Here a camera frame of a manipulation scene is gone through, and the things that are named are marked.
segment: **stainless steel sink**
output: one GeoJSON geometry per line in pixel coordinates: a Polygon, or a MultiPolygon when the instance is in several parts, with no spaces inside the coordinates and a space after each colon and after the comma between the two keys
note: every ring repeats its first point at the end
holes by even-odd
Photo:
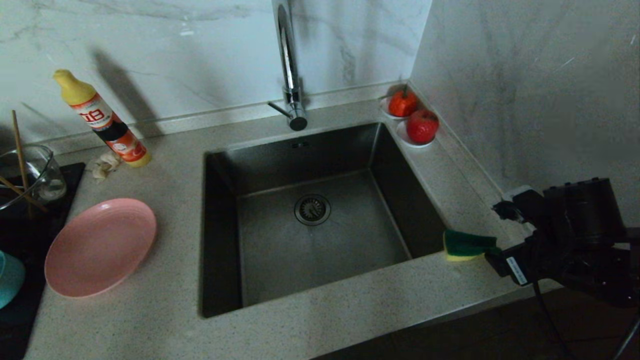
{"type": "Polygon", "coordinates": [[[205,169],[205,317],[442,250],[382,123],[207,154],[205,169]]]}

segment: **faucet spout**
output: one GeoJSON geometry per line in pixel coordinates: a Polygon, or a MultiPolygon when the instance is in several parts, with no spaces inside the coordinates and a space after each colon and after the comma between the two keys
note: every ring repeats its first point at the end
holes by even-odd
{"type": "Polygon", "coordinates": [[[287,109],[283,110],[272,102],[269,105],[286,114],[287,118],[289,118],[289,127],[299,131],[307,126],[307,113],[302,105],[302,89],[298,79],[298,66],[296,64],[291,26],[291,8],[289,0],[272,0],[272,3],[285,83],[282,91],[287,109]]]}

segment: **black stovetop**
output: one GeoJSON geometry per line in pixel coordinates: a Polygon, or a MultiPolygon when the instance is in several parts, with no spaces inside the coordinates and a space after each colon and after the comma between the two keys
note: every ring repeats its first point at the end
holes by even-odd
{"type": "Polygon", "coordinates": [[[67,182],[67,193],[62,199],[47,205],[50,210],[48,214],[36,220],[28,220],[2,214],[0,211],[0,250],[20,259],[26,268],[24,285],[20,292],[7,306],[0,309],[2,360],[22,359],[27,351],[31,329],[46,284],[44,261],[49,246],[67,221],[69,209],[82,178],[84,163],[66,165],[60,170],[67,182]]]}

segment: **drain strainer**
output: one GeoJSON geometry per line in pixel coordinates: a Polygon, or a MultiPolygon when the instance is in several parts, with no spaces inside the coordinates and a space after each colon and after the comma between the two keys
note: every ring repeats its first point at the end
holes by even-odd
{"type": "Polygon", "coordinates": [[[296,218],[305,225],[320,225],[331,213],[329,201],[316,194],[305,195],[296,203],[296,218]]]}

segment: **countertop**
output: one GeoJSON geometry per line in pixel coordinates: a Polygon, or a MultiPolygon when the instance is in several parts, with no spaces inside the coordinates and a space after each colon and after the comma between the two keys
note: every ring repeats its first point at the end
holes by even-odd
{"type": "MultiPolygon", "coordinates": [[[[304,359],[513,293],[478,258],[446,262],[439,252],[238,311],[199,313],[204,154],[382,121],[378,102],[309,111],[306,130],[282,116],[145,139],[146,167],[122,165],[97,184],[85,173],[70,218],[99,202],[132,197],[158,221],[156,242],[130,278],[88,299],[45,289],[26,359],[304,359]]],[[[499,220],[490,204],[499,192],[446,125],[423,149],[401,145],[445,224],[498,237],[506,248],[524,230],[499,220]]],[[[106,147],[58,156],[89,162],[106,147]]]]}

